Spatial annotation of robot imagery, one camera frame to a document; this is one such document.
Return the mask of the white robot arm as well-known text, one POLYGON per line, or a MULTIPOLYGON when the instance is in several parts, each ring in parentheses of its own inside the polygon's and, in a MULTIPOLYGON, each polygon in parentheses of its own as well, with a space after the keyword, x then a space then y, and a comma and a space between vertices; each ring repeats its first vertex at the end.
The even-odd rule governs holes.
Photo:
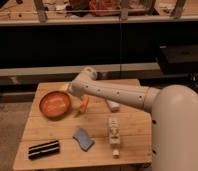
POLYGON ((151 114, 152 171, 198 171, 198 94, 184 85, 162 89, 100 82, 85 67, 67 92, 108 99, 151 114))

